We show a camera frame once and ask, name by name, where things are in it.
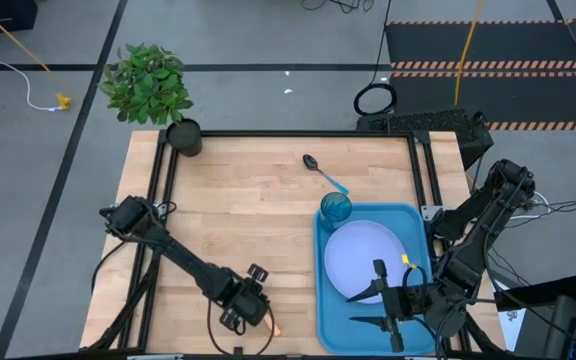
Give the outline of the green leafy plant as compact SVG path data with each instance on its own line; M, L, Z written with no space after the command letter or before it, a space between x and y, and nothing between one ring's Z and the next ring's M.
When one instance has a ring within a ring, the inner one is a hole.
M179 57L155 44L128 44L117 56L116 63L104 67L98 89L118 121L164 126L184 120L193 102Z

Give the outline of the teal faceted plastic cup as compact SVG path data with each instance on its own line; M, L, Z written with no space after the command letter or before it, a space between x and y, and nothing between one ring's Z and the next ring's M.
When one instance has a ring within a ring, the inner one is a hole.
M351 213L352 203L343 193L328 193L320 202L319 220L322 223L322 227L329 232L334 232L343 225L349 219Z

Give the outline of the blue-handled metal spoon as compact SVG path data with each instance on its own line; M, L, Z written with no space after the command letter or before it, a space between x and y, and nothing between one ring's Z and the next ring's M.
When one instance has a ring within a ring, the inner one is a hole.
M337 181L335 181L332 177L328 176L323 170L321 170L319 168L319 164L317 162L317 160L309 155L309 154L304 154L302 156L302 161L304 163L304 165L306 166L307 169L312 170L312 171L316 171L319 174L321 174L324 178L326 178L334 187L337 188L337 190L341 193L343 193L344 195L348 195L349 194L349 190L344 187L343 185L341 185L340 183L338 183Z

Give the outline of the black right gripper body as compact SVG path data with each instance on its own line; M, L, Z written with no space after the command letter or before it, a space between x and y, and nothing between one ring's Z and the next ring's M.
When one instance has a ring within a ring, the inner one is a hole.
M416 321L427 331L427 333L436 339L436 332L421 318L426 309L427 303L427 276L425 270L421 267L408 267L404 272L402 284L400 286L389 286L387 280L386 265L383 260L373 261L373 267L377 274L377 279L387 281L387 288L383 291L382 305L385 314L381 317L389 317L393 323L392 331L382 331L389 334L390 347L393 352L402 352L405 348L399 323L402 321ZM423 283L421 285L409 286L408 277L414 270L420 270Z

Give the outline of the black hazard-striped floor mat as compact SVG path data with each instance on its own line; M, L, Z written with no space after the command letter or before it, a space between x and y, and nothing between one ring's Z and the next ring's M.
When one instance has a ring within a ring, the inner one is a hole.
M387 45L399 113L458 105L492 130L576 131L576 18L393 21Z

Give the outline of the black plant pot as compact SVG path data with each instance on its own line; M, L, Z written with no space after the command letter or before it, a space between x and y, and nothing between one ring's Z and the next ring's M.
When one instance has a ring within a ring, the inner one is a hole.
M203 148L200 125L192 119L172 123L166 130L166 140L172 149L185 157L194 157Z

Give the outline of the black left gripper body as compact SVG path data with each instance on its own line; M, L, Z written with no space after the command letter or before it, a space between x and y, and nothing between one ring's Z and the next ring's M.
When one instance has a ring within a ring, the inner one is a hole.
M244 335L246 325L257 326L266 315L264 302L268 296L263 293L263 283L269 273L257 264L251 264L242 277L230 268L223 268L229 282L217 298L217 305L223 312L219 322L237 335Z

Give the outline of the black aluminium table frame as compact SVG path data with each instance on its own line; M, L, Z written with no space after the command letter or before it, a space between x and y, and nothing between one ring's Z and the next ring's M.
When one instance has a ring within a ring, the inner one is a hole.
M150 323L151 353L207 354L218 347L246 352L321 355L316 333L313 218L331 183L306 168L304 154L350 191L356 202L418 202L417 189L439 187L442 201L457 206L469 190L456 137L430 136L434 161L412 162L405 138L343 131L210 132L202 152L171 159L155 131L131 135L117 182L117 198L171 190L177 208L171 234L202 259L237 272L264 267L266 292L281 335L266 325L243 336L224 329L192 279L169 261L160 266L154 307L138 308L128 333L136 346L141 323Z

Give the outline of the blue plastic tray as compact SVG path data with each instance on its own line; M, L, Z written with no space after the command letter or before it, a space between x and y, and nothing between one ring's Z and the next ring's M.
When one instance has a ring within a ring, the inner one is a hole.
M419 211L405 203L355 203L349 219L368 220L379 223L391 230L401 241L405 254L411 263L425 270L431 276L431 262ZM323 347L330 353L343 356L389 356L394 352L390 347L388 333L377 326L351 321L351 317L385 314L381 303L347 303L329 281L324 268L324 250L333 232L322 227L319 214L313 219L316 328ZM423 283L420 270L413 271L408 285Z

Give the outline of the lavender plastic plate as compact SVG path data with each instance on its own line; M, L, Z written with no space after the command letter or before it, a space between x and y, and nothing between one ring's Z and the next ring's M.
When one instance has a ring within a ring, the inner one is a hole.
M346 299L358 295L377 278L373 261L382 260L389 286L401 286L408 266L399 238L385 226L368 220L348 222L330 236L324 250L329 281Z

